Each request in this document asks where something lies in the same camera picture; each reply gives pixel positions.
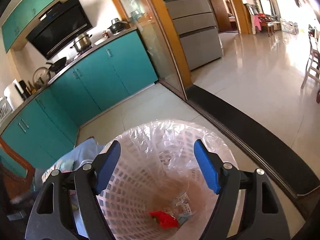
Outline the white kitchen appliance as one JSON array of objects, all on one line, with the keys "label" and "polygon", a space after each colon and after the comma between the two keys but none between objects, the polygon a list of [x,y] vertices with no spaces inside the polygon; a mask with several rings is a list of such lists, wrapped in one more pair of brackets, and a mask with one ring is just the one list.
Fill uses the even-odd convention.
[{"label": "white kitchen appliance", "polygon": [[7,98],[7,101],[13,111],[18,109],[18,107],[24,103],[25,99],[23,97],[23,93],[24,90],[16,79],[5,88],[4,96]]}]

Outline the white mesh trash basket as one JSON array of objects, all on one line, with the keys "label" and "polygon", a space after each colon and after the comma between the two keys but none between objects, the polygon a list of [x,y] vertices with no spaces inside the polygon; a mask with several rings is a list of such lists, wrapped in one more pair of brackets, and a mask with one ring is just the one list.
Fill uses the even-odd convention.
[{"label": "white mesh trash basket", "polygon": [[[235,163],[216,133],[182,120],[153,121],[117,136],[121,155],[106,189],[97,197],[116,239],[201,237],[217,195],[208,188],[196,161],[197,139],[222,161]],[[173,200],[184,192],[195,214],[179,228],[162,229],[149,213],[164,211],[174,216]]]}]

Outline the wooden framed glass door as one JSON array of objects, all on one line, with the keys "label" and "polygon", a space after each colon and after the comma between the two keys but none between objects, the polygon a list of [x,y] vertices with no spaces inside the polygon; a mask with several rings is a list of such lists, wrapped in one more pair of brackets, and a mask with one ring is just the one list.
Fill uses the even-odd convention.
[{"label": "wooden framed glass door", "polygon": [[179,36],[163,0],[112,0],[120,18],[139,29],[162,85],[187,101],[190,71]]}]

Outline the clear plastic printed wrapper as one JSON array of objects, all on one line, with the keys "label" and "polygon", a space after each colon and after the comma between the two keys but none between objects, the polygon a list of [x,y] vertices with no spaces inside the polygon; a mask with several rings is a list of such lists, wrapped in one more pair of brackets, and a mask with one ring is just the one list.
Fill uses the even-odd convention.
[{"label": "clear plastic printed wrapper", "polygon": [[172,209],[179,226],[182,226],[195,214],[191,206],[192,202],[186,192],[180,194],[173,200]]}]

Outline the black range hood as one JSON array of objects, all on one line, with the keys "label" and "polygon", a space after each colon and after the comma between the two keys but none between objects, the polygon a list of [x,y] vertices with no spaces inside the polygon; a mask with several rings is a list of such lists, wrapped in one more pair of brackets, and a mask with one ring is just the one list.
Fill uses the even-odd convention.
[{"label": "black range hood", "polygon": [[49,60],[92,27],[80,1],[67,0],[52,6],[44,20],[27,35],[27,40]]}]

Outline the round metal pot lid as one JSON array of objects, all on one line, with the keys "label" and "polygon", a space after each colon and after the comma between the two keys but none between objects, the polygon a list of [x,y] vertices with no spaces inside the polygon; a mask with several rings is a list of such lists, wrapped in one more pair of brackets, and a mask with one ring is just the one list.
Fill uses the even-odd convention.
[{"label": "round metal pot lid", "polygon": [[51,79],[51,74],[48,68],[40,67],[33,74],[33,84],[37,88],[45,86]]}]

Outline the white plate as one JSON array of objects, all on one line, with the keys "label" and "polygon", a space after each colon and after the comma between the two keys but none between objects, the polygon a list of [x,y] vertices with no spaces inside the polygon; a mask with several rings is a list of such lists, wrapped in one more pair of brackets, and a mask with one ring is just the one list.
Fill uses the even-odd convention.
[{"label": "white plate", "polygon": [[97,41],[94,43],[94,45],[97,46],[97,45],[105,42],[106,40],[108,40],[108,37],[103,37],[103,38],[97,40]]}]

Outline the teal upper cabinets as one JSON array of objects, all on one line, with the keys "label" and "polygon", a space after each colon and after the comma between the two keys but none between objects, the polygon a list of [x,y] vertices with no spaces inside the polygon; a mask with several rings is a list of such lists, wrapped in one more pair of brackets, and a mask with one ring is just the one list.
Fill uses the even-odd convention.
[{"label": "teal upper cabinets", "polygon": [[22,0],[2,25],[5,51],[8,51],[23,29],[54,0]]}]

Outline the stainless steel stock pot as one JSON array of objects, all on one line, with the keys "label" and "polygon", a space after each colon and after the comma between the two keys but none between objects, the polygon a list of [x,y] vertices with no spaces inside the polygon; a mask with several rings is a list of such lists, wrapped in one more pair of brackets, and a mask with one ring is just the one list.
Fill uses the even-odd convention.
[{"label": "stainless steel stock pot", "polygon": [[73,45],[70,48],[75,48],[78,53],[81,53],[84,50],[91,48],[91,37],[92,35],[88,35],[87,33],[80,34],[74,39]]}]

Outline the dark pan with lid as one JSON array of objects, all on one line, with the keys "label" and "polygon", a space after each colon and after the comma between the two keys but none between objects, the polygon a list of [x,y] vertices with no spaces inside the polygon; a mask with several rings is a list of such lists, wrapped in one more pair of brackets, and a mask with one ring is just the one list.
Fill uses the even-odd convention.
[{"label": "dark pan with lid", "polygon": [[111,26],[109,27],[109,30],[113,35],[115,35],[129,28],[130,24],[127,21],[121,21],[119,18],[114,18],[111,20]]}]

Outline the black wok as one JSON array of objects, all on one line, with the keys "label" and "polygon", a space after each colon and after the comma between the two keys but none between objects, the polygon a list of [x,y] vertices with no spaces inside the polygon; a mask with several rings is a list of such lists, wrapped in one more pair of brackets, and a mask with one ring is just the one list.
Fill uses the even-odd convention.
[{"label": "black wok", "polygon": [[50,65],[49,71],[57,74],[61,69],[63,69],[66,65],[67,57],[62,57],[54,63],[46,62],[46,64]]}]

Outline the brown wooden chair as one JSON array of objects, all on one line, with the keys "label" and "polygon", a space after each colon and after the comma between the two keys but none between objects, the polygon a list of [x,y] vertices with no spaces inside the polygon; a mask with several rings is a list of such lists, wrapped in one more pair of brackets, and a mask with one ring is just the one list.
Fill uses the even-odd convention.
[{"label": "brown wooden chair", "polygon": [[9,198],[29,192],[34,174],[35,168],[1,138],[1,175]]}]

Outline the red snack wrapper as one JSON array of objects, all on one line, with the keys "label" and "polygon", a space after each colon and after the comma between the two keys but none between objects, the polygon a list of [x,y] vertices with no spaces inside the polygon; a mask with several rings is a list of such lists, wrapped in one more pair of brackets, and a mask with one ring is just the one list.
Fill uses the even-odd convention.
[{"label": "red snack wrapper", "polygon": [[164,211],[150,212],[149,215],[157,222],[157,224],[162,229],[173,229],[180,227],[178,220],[174,216]]}]

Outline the grey refrigerator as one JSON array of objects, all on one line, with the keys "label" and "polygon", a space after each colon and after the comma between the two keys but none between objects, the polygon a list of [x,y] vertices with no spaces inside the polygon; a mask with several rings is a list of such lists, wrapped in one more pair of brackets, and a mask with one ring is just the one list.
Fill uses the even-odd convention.
[{"label": "grey refrigerator", "polygon": [[223,56],[217,22],[208,0],[163,0],[190,70]]}]

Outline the blue striped cloth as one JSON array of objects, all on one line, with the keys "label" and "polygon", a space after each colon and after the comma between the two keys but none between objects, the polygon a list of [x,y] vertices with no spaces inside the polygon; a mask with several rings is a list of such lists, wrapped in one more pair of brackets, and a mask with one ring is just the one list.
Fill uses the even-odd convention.
[{"label": "blue striped cloth", "polygon": [[[92,163],[96,156],[104,149],[105,145],[99,145],[93,137],[89,137],[84,142],[76,146],[70,152],[58,159],[50,168],[42,170],[37,168],[33,179],[32,189],[39,192],[52,170],[58,169],[61,172],[75,171],[82,165]],[[73,217],[77,231],[80,235],[87,237],[87,232],[82,221],[78,198],[75,191],[70,191]]]}]

